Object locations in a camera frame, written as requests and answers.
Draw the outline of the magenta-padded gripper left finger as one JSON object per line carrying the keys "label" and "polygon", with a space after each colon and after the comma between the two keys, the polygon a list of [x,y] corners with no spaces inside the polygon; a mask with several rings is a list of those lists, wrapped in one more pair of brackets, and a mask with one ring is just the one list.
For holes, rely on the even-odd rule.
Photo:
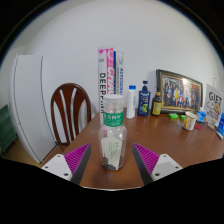
{"label": "magenta-padded gripper left finger", "polygon": [[85,144],[66,155],[56,154],[42,169],[79,185],[90,155],[91,145]]}

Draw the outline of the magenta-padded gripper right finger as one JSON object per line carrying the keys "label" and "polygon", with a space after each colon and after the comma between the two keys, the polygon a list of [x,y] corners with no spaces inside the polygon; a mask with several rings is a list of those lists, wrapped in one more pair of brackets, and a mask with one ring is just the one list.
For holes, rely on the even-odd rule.
{"label": "magenta-padded gripper right finger", "polygon": [[168,154],[158,155],[137,143],[133,144],[132,153],[145,185],[182,169]]}

